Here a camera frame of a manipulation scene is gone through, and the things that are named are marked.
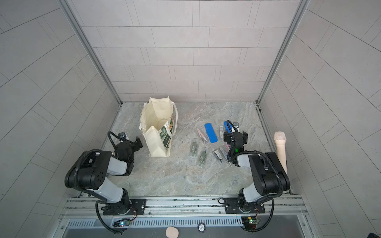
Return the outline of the blue plastic case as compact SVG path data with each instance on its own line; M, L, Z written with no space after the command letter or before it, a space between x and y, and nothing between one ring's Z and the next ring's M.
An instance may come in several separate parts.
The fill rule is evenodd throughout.
M205 131L206 131L206 133L207 133L207 135L209 137L209 141L211 143L216 143L218 141L218 138L217 138L217 135L216 135L216 133L215 133L215 131L213 129L212 124L211 123L207 123L207 124L204 125L204 127L205 127Z
M231 124L227 123L227 121L224 122L224 126L225 126L226 132L228 132L228 133L232 132L233 127Z

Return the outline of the clear slim pen case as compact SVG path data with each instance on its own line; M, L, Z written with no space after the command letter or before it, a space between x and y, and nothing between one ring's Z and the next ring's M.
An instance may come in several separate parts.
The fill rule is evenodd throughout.
M227 164L228 164L229 166L231 166L231 163L230 163L229 160L228 160L228 155L227 155L226 151L223 149L223 147L220 147L219 150L220 150L220 152L223 154L223 156L224 156L224 158L225 158Z

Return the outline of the clear case with pink compass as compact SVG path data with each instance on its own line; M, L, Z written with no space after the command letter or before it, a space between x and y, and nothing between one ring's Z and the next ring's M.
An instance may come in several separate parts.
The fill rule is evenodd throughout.
M207 140L207 138L205 137L205 135L201 132L201 130L200 130L200 129L196 129L196 131L197 131L197 133L198 133L200 139L202 140L202 142L203 142L203 143L207 143L208 140Z

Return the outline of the clear case with green compass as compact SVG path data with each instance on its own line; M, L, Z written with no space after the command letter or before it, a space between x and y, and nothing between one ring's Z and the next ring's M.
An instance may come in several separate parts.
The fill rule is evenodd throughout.
M198 154L199 143L197 142L197 140L192 140L192 142L190 144L191 145L190 145L189 156L192 158L195 158Z

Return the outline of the cream canvas tote bag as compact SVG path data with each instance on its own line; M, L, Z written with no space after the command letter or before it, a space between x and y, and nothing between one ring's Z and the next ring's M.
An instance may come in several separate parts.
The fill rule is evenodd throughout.
M177 131L178 109L169 97L150 98L140 113L140 126L151 157L169 157Z

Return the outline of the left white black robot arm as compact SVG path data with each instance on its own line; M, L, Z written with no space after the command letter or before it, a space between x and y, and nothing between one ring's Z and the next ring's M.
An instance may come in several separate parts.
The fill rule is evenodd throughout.
M129 176L134 168L135 153L143 145L139 137L130 141L125 132L107 132L114 149L92 149L83 152L64 178L67 188L74 188L98 198L105 207L104 214L127 214L132 208L126 189L116 186L107 176Z

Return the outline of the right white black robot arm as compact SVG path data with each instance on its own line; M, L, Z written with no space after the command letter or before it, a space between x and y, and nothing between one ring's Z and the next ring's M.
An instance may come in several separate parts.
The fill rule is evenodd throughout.
M236 204L243 213L263 213L264 209L258 208L260 204L280 197L290 189L288 175L276 153L245 150L248 134L245 131L239 132L229 120L226 121L226 126L223 140L230 146L228 162L251 169L253 177L253 183L240 190Z

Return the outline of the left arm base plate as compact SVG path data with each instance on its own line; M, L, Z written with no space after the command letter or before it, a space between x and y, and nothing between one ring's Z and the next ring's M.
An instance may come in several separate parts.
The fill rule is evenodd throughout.
M122 199L117 203L107 203L101 210L106 216L143 215L146 202L146 199Z

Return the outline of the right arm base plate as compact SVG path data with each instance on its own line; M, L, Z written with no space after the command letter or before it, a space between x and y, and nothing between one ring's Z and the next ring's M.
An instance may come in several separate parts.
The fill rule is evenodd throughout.
M263 214L264 206L257 202L246 202L244 198L238 197L222 197L218 202L225 207L226 214Z

